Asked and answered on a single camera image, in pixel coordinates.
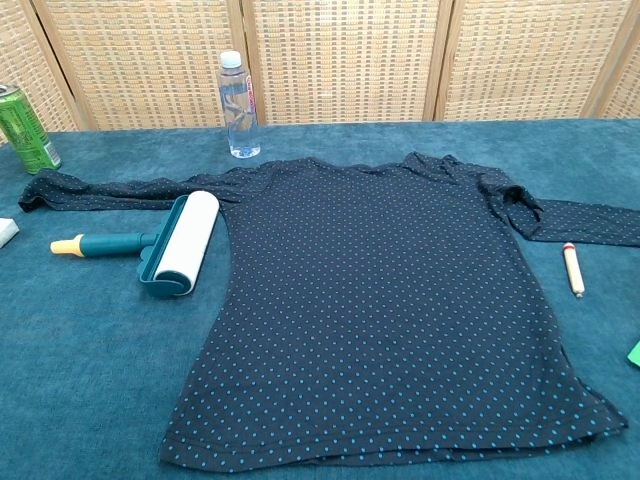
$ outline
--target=yellow handle tip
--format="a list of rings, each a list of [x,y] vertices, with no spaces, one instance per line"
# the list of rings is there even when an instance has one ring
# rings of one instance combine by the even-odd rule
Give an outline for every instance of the yellow handle tip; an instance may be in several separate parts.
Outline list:
[[[72,254],[76,255],[77,257],[84,257],[84,255],[82,254],[82,250],[80,250],[81,238],[82,234],[76,235],[73,240],[58,240],[56,242],[51,242],[51,253],[56,255]]]

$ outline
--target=bottle cap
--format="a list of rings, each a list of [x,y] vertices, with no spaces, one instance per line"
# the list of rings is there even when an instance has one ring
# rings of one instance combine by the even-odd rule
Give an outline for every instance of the bottle cap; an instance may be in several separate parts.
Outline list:
[[[242,65],[242,57],[240,57],[240,52],[228,50],[220,54],[220,62],[222,68],[237,68]]]

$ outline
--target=bottle label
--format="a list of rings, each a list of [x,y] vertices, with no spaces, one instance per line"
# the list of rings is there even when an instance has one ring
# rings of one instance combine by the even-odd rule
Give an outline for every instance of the bottle label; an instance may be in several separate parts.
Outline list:
[[[256,99],[253,96],[251,75],[247,75],[247,93],[249,94],[249,113],[256,113]]]

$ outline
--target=shirt sleeve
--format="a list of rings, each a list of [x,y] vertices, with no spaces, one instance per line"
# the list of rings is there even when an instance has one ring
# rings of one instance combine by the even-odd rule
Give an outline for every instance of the shirt sleeve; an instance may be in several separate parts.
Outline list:
[[[498,169],[478,172],[478,186],[491,211],[527,240],[640,246],[638,210],[536,199]]]
[[[238,167],[220,175],[200,174],[184,181],[158,178],[100,184],[42,170],[25,187],[18,204],[25,212],[43,205],[54,210],[168,210],[179,196],[205,190],[215,195],[223,208],[229,208],[266,188],[274,163]]]

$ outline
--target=teal plastic handle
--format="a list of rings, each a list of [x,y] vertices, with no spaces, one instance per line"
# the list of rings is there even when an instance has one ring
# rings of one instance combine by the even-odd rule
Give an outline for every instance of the teal plastic handle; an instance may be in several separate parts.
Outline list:
[[[147,233],[116,233],[111,235],[83,235],[80,251],[85,257],[139,253],[154,245],[158,235]]]

